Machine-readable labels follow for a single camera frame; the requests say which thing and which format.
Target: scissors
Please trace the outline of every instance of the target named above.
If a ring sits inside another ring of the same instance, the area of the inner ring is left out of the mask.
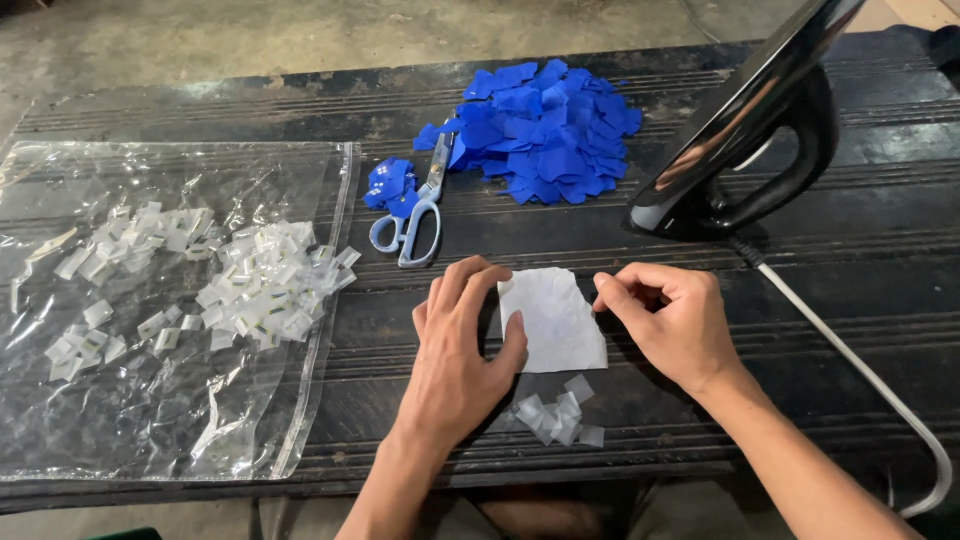
[[[452,118],[455,118],[456,115],[456,110],[451,111],[444,123],[449,122]],[[444,189],[444,176],[446,175],[446,166],[450,160],[450,148],[452,146],[453,134],[440,134],[440,138],[437,140],[437,147],[433,151],[433,160],[430,161],[430,171],[426,175],[426,183],[417,190],[417,196],[420,197],[420,199],[414,205],[414,209],[410,214],[410,226],[407,228],[406,233],[403,233],[403,225],[407,221],[406,218],[393,215],[381,217],[373,222],[373,226],[370,227],[370,242],[377,251],[381,253],[393,253],[396,250],[400,251],[397,260],[400,268],[420,268],[426,266],[433,257],[434,252],[437,251],[437,246],[440,244],[440,209],[437,208],[437,201],[440,199],[440,194]],[[432,211],[437,217],[437,235],[434,236],[433,245],[426,255],[421,258],[412,258],[414,241],[417,237],[417,229],[420,227],[420,220],[428,211]],[[379,241],[380,233],[391,223],[396,226],[394,229],[394,239],[390,244],[385,246]]]

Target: plastic bag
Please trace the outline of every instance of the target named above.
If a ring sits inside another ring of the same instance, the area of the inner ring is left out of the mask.
[[[209,208],[229,241],[250,225],[313,221],[318,243],[346,246],[359,174],[353,143],[21,142],[0,166],[0,479],[279,479],[300,460],[320,402],[336,295],[305,342],[259,351],[237,337],[181,331],[155,352],[140,325],[222,271],[216,258],[157,249],[137,271],[97,285],[55,274],[111,209]],[[126,337],[110,363],[51,379],[44,352],[105,300],[97,327]]]

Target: forearm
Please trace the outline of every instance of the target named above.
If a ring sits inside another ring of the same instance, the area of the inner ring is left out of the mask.
[[[746,455],[800,540],[920,538],[780,414],[745,370],[697,399]]]
[[[423,499],[449,451],[391,431],[376,451],[370,475],[338,539],[408,538]]]

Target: dark wooden table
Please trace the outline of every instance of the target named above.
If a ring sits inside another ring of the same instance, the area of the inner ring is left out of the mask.
[[[768,262],[919,412],[953,452],[960,440],[960,100],[925,48],[926,33],[895,27],[847,35],[826,68],[843,131],[832,167],[805,195],[761,222]],[[669,242],[620,228],[644,164],[750,53],[751,43],[565,57],[622,87],[643,107],[628,143],[631,168],[615,191],[573,207],[518,206],[479,174],[448,179],[444,238],[432,268],[402,271],[367,240],[379,214],[358,203],[350,245],[364,256],[340,297],[323,401],[303,459],[274,482],[46,482],[0,485],[0,511],[155,503],[359,489],[387,433],[416,350],[410,311],[446,265],[472,254],[515,269],[562,266],[587,293],[590,277],[632,260],[709,269],[720,278],[737,349],[776,404],[845,463],[923,462],[911,429],[779,292],[726,246]],[[462,101],[480,61],[248,77],[118,88],[37,102],[14,140],[361,140],[363,178],[388,156],[419,171],[429,153],[411,138]],[[736,195],[792,159],[779,136],[749,169],[725,177]],[[730,470],[732,441],[660,376],[621,327],[600,317],[610,369],[587,372],[597,397],[584,422],[607,428],[603,449],[551,445],[503,414],[449,460],[441,485],[609,479]],[[488,353],[499,344],[492,324]],[[523,375],[511,398],[558,392],[572,374]],[[928,477],[917,481],[932,483]],[[905,474],[898,467],[895,476]]]

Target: light blue scissor handle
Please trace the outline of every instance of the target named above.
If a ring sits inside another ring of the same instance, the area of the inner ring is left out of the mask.
[[[428,211],[432,211],[437,217],[437,234],[433,238],[433,245],[430,246],[430,251],[423,257],[410,258],[413,255],[414,238],[417,237],[420,220]],[[433,257],[433,253],[437,251],[438,244],[440,244],[440,209],[437,208],[437,203],[434,203],[430,199],[420,199],[414,205],[414,210],[410,214],[410,227],[407,229],[407,234],[403,236],[403,247],[400,248],[400,257],[396,263],[400,265],[400,268],[419,268],[426,266]]]
[[[374,221],[373,226],[370,227],[370,243],[373,244],[376,251],[380,253],[393,253],[398,250],[400,248],[400,242],[407,239],[406,234],[403,233],[403,224],[406,223],[406,221],[407,219],[405,217],[394,217],[392,215],[385,215]],[[385,246],[380,243],[380,233],[383,233],[383,230],[391,223],[396,225],[394,228],[394,239]]]

